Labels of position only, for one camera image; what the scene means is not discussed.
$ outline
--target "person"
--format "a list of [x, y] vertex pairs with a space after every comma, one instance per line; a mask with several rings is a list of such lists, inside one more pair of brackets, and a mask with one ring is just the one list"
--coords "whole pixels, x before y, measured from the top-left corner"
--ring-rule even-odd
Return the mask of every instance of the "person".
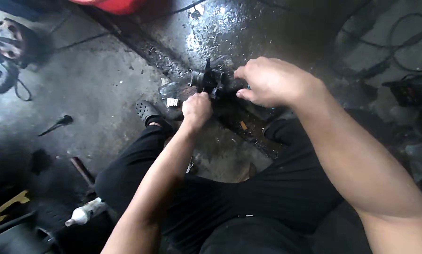
[[248, 61], [234, 77], [251, 88], [238, 97], [297, 114], [264, 133], [287, 148], [241, 183], [185, 174], [212, 114], [208, 95], [183, 103], [176, 134], [149, 102], [138, 102], [146, 129], [96, 180], [97, 194], [122, 215], [103, 254], [155, 253], [160, 234], [182, 253], [311, 253], [305, 236], [343, 199], [360, 216], [373, 253], [422, 254], [422, 193], [321, 80], [265, 57]]

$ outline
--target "rusty metal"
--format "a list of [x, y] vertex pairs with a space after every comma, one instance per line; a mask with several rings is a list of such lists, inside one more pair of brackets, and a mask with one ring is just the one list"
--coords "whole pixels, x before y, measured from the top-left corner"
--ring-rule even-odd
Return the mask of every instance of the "rusty metal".
[[71, 163], [75, 166], [84, 180], [87, 182], [90, 188], [95, 186], [95, 178], [90, 174], [90, 172], [85, 168], [84, 164], [78, 157], [73, 157], [70, 159]]

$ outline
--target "red container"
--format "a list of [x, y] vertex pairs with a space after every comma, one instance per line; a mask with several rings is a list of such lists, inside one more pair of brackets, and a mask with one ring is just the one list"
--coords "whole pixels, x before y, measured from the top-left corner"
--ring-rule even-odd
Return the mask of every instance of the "red container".
[[70, 0], [77, 4], [94, 5], [112, 14], [131, 14], [140, 9], [147, 0]]

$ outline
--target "hand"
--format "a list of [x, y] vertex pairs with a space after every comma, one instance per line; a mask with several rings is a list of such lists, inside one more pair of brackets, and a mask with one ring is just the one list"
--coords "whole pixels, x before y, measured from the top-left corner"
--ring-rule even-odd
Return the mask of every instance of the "hand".
[[264, 107], [315, 103], [316, 97], [326, 91], [320, 79], [293, 64], [273, 58], [249, 60], [246, 66], [234, 72], [234, 78], [245, 79], [251, 89], [240, 89], [236, 96]]
[[207, 92], [196, 93], [183, 102], [183, 124], [199, 130], [212, 114], [211, 101]]

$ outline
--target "black pants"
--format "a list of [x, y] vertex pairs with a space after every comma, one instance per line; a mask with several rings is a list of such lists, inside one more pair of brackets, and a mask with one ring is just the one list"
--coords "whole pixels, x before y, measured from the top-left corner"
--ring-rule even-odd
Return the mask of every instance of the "black pants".
[[[303, 234], [315, 231], [342, 197], [324, 173], [297, 119], [277, 120], [266, 137], [286, 144], [278, 159], [252, 179], [220, 183], [186, 174], [167, 211], [162, 233], [183, 253], [197, 253], [211, 232], [237, 216], [274, 218]], [[123, 214], [167, 136], [150, 125], [97, 177], [97, 194]]]

